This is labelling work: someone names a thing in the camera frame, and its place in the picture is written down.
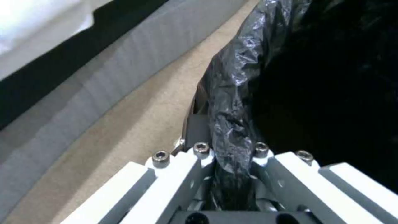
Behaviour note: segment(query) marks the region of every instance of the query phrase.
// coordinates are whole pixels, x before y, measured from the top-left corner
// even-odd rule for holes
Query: floor
[[[249,0],[202,43],[108,111],[70,146],[5,223],[59,223],[128,161],[143,164],[158,150],[171,151],[211,57],[230,41],[257,2]]]

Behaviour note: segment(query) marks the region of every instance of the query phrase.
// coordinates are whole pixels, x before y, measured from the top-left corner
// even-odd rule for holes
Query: metal bracket
[[[153,169],[129,162],[62,224],[115,224],[155,181]]]
[[[276,155],[255,170],[289,211],[304,206],[323,223],[381,223],[292,152]]]
[[[398,223],[398,196],[350,164],[322,167],[319,173],[383,223]]]

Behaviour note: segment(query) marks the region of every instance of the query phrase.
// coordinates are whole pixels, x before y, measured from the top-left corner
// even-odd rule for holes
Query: black plastic bag
[[[217,209],[252,209],[254,144],[346,161],[397,191],[394,0],[262,0],[195,96],[217,158]]]

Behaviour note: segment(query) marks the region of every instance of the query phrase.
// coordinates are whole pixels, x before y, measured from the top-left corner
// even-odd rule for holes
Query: trash bag
[[[216,209],[251,210],[254,144],[348,162],[397,191],[395,0],[261,0],[195,95],[217,165]]]

